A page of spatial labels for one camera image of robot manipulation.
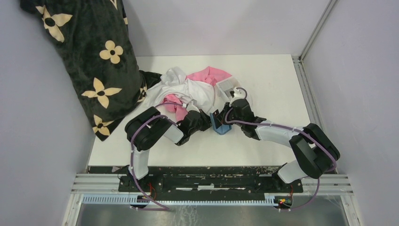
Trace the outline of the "blue leather card holder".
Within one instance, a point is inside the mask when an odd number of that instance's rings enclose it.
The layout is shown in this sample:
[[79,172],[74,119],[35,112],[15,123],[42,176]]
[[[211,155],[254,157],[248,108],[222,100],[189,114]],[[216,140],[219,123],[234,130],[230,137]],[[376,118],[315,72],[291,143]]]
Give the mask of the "blue leather card holder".
[[218,111],[215,111],[214,113],[211,113],[209,115],[211,124],[212,124],[212,128],[218,135],[225,135],[226,133],[231,131],[232,127],[231,127],[231,125],[216,126],[216,115],[218,113],[219,113]]

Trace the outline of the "stack of credit cards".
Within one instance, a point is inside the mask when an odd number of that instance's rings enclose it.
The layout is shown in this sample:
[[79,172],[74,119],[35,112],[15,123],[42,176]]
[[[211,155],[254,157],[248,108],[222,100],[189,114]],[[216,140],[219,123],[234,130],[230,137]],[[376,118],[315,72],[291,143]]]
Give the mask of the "stack of credit cards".
[[234,79],[228,79],[219,82],[218,86],[223,93],[225,93],[226,95],[230,95],[230,92],[233,90],[234,87],[238,86],[238,83]]

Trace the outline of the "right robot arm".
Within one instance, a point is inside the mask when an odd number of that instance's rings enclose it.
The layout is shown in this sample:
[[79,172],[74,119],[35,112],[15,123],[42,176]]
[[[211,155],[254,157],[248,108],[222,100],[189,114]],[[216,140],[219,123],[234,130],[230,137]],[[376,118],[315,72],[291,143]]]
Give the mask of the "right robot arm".
[[286,191],[297,179],[318,179],[337,167],[340,152],[317,124],[292,127],[274,123],[255,116],[246,99],[225,103],[217,117],[222,125],[239,126],[248,138],[270,141],[292,149],[295,160],[280,166],[271,180],[277,192]]

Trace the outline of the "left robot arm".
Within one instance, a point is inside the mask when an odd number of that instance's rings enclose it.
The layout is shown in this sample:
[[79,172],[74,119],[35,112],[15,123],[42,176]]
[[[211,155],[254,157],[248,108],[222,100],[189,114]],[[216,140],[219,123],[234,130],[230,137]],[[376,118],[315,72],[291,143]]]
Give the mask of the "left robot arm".
[[127,139],[131,143],[130,185],[136,191],[147,188],[149,172],[149,150],[166,137],[177,146],[187,143],[194,133],[211,127],[211,119],[202,110],[189,110],[183,120],[171,121],[154,106],[140,113],[125,126]]

